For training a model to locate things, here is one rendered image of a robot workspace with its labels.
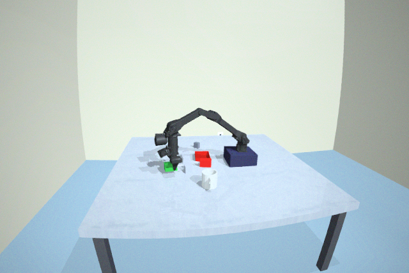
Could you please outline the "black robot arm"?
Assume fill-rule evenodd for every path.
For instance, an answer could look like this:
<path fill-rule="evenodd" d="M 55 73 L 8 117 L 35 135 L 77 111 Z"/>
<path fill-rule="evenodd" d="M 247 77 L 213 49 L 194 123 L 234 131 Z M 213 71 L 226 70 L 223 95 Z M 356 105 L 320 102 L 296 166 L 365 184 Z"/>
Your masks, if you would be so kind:
<path fill-rule="evenodd" d="M 221 125 L 222 127 L 224 127 L 226 130 L 232 133 L 232 137 L 235 138 L 237 141 L 235 150 L 237 152 L 247 152 L 247 143 L 249 143 L 250 140 L 247 138 L 247 135 L 245 133 L 240 132 L 239 130 L 231 126 L 228 122 L 224 121 L 219 115 L 219 113 L 212 110 L 206 111 L 202 108 L 197 108 L 196 110 L 192 111 L 191 113 L 188 113 L 187 115 L 183 116 L 180 119 L 169 121 L 166 129 L 163 131 L 163 134 L 155 134 L 155 145 L 159 146 L 167 143 L 172 146 L 177 145 L 178 136 L 181 136 L 181 134 L 179 134 L 178 131 L 185 124 L 189 123 L 190 121 L 196 119 L 199 116 L 205 116 L 209 120 L 212 120 Z M 166 155 L 169 156 L 170 151 L 167 145 L 165 148 L 160 149 L 158 151 L 158 154 L 160 158 L 165 157 Z"/>

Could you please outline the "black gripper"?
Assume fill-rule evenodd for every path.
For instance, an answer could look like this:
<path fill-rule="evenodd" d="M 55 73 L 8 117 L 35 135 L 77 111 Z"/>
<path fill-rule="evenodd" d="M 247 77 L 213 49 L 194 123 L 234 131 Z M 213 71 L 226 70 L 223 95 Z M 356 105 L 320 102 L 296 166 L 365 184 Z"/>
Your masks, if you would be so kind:
<path fill-rule="evenodd" d="M 168 146 L 169 151 L 170 151 L 170 154 L 169 154 L 169 156 L 167 155 L 167 157 L 170 158 L 170 163 L 173 165 L 173 169 L 176 170 L 178 164 L 182 163 L 182 158 L 180 156 L 178 156 L 179 155 L 178 145 L 173 145 L 172 146 L 172 145 L 168 144 L 167 146 Z"/>

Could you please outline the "red block with white cylindrical pin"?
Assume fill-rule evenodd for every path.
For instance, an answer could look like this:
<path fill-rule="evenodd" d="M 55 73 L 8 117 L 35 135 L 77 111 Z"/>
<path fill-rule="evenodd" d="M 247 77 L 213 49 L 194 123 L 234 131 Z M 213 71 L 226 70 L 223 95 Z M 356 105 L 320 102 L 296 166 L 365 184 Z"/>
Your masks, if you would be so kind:
<path fill-rule="evenodd" d="M 210 168 L 212 166 L 212 159 L 209 158 L 200 158 L 199 161 L 194 161 L 196 164 L 200 164 L 201 168 Z"/>

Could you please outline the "white mug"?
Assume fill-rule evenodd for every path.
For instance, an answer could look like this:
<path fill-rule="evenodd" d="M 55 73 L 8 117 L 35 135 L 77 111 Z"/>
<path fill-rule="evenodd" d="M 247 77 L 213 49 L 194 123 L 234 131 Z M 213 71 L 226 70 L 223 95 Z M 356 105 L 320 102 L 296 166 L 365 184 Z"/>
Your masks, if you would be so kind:
<path fill-rule="evenodd" d="M 205 169 L 202 171 L 202 188 L 214 189 L 217 187 L 218 171 L 214 169 Z"/>

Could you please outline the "green gauge with white pin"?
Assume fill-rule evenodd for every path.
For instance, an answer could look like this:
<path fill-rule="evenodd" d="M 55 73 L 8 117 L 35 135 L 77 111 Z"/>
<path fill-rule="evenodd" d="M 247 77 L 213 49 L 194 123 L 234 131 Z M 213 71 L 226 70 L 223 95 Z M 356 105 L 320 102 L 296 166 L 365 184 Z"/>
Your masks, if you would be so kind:
<path fill-rule="evenodd" d="M 170 171 L 177 171 L 178 167 L 183 166 L 183 164 L 178 165 L 176 170 L 173 169 L 173 165 L 170 162 L 164 162 L 164 169 L 165 172 L 170 172 Z"/>

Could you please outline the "red tray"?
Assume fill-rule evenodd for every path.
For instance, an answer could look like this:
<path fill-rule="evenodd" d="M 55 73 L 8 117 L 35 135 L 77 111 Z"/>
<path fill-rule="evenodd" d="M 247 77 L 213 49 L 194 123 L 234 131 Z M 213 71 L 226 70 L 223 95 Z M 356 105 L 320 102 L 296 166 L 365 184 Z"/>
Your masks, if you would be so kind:
<path fill-rule="evenodd" d="M 209 158 L 210 159 L 209 152 L 195 152 L 196 161 L 200 162 L 200 158 Z"/>

